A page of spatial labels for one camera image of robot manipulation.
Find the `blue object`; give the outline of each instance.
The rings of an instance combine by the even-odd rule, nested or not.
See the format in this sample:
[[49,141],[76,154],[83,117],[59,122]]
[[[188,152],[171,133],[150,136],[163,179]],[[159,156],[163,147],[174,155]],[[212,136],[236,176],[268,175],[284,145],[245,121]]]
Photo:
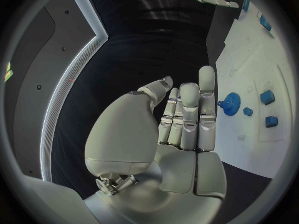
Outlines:
[[246,108],[243,109],[243,113],[244,113],[244,115],[252,116],[253,110],[250,109],[250,108],[248,108],[248,107],[246,107]]
[[248,11],[249,3],[250,3],[249,0],[244,0],[244,3],[243,3],[243,10],[244,11]]
[[265,105],[271,104],[274,101],[275,97],[271,90],[267,90],[261,94],[261,102],[263,102]]
[[277,126],[277,124],[278,124],[277,117],[274,117],[274,116],[268,116],[268,117],[266,117],[266,127],[267,128],[271,128],[271,127]]
[[241,105],[241,98],[237,93],[230,93],[224,101],[219,101],[218,106],[220,106],[224,113],[228,116],[235,115]]
[[260,19],[260,23],[261,25],[263,25],[268,31],[271,31],[271,25],[267,22],[267,20],[265,19],[265,17],[262,15],[261,19]]

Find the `dark floor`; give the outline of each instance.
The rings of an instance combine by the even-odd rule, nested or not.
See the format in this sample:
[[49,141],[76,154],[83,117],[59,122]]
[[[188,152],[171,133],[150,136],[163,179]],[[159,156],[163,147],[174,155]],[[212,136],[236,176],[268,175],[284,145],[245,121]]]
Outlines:
[[[174,87],[198,82],[200,67],[210,64],[216,69],[224,39],[240,14],[240,9],[215,10],[194,0],[92,1],[109,40],[74,83],[52,147],[53,182],[74,189],[83,199],[98,191],[84,163],[84,147],[102,111],[119,96],[167,75]],[[165,104],[166,100],[154,111],[157,121]],[[224,167],[227,197],[217,224],[242,212],[270,182],[228,164]]]

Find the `blue gear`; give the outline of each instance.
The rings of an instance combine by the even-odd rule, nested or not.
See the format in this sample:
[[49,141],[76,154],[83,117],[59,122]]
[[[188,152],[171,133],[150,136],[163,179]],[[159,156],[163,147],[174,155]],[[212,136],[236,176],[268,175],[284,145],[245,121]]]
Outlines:
[[228,116],[235,115],[241,105],[241,98],[237,93],[230,93],[224,101],[219,101],[218,106],[223,108],[223,111]]

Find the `led light strip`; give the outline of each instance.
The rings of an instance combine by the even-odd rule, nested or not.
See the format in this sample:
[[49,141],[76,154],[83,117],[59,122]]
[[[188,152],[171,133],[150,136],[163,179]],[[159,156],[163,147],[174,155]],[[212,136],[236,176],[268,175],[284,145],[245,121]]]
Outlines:
[[43,181],[52,182],[51,151],[56,123],[63,103],[81,71],[102,43],[94,37],[70,63],[58,82],[48,105],[40,139],[40,168]]

